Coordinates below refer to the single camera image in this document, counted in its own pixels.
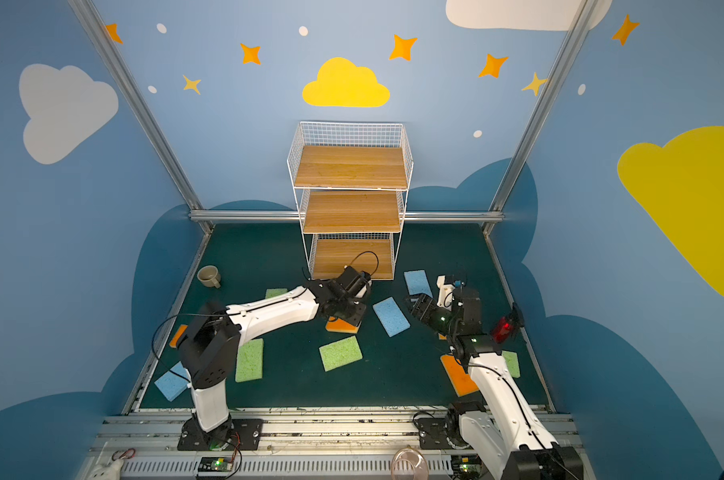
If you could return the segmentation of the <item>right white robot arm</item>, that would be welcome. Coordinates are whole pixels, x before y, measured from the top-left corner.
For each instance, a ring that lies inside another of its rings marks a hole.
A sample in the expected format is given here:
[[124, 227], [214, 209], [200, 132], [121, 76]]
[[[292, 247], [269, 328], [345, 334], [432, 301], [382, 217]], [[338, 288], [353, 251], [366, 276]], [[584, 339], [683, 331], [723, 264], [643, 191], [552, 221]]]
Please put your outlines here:
[[457, 288], [442, 300], [411, 295], [407, 302], [415, 319], [447, 337], [452, 358], [485, 401], [454, 403], [442, 418], [415, 418], [423, 450], [472, 450], [493, 479], [585, 477], [578, 451], [562, 446], [545, 428], [512, 377], [500, 344], [483, 332], [476, 290]]

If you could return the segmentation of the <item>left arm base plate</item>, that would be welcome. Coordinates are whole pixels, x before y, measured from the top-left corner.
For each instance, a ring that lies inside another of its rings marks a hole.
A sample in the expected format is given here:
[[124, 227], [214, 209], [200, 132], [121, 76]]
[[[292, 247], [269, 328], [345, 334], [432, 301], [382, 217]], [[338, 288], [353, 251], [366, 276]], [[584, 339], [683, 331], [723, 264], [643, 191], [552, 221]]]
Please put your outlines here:
[[232, 419], [207, 432], [196, 416], [187, 420], [178, 441], [178, 451], [255, 451], [258, 449], [264, 421], [262, 419]]

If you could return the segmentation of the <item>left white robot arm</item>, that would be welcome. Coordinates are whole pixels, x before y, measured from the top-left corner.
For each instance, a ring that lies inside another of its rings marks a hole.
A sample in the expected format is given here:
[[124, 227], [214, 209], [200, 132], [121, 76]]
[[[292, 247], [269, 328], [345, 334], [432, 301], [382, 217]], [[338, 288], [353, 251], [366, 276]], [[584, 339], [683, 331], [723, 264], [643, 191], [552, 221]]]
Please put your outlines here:
[[241, 350], [250, 359], [264, 335], [317, 316], [358, 324], [371, 289], [370, 273], [347, 266], [336, 278], [308, 280], [277, 296], [209, 306], [195, 315], [176, 341], [192, 394], [191, 425], [207, 434], [230, 423], [226, 381], [238, 367]]

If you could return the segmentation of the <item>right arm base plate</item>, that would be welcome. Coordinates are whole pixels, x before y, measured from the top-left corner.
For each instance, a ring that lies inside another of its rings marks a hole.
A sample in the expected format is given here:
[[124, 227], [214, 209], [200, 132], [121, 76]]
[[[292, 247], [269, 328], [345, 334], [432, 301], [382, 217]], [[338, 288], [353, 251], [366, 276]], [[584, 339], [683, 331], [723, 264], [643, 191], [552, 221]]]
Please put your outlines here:
[[417, 430], [422, 450], [454, 450], [454, 442], [450, 439], [446, 420], [429, 416], [416, 417], [413, 424]]

